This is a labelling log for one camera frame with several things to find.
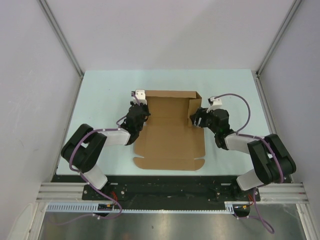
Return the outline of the brown cardboard box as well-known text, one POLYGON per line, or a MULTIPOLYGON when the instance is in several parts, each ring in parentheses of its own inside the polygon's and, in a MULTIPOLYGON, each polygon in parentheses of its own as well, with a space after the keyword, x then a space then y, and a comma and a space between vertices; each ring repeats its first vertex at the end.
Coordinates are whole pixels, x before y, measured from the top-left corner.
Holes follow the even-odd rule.
POLYGON ((197 171, 205 164, 204 129, 190 116, 202 104, 196 91, 146 90, 150 116, 134 143, 134 164, 144 170, 197 171))

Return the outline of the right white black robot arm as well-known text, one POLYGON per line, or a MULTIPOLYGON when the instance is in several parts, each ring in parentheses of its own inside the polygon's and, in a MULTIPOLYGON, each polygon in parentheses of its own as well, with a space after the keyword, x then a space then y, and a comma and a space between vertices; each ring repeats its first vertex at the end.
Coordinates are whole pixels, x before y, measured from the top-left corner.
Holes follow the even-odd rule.
POLYGON ((207 128, 214 134, 218 148, 250 156, 253 169, 239 175, 236 185, 230 188, 235 200, 242 201, 253 188, 283 183, 286 176, 296 172, 296 163, 277 134, 260 137, 237 133, 230 127, 229 116, 224 109, 200 107, 189 118, 194 126, 207 128))

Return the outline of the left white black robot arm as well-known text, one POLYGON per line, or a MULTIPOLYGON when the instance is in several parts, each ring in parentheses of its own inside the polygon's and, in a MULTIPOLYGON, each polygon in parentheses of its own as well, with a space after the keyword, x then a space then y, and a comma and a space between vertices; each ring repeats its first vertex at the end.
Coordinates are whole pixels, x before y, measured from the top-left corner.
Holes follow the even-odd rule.
POLYGON ((92 185, 98 199, 105 200, 111 193, 108 178, 97 164, 103 147, 133 144, 150 115, 146 100, 134 100, 117 128, 93 129, 83 123, 63 146, 61 157, 68 162, 70 170, 92 185))

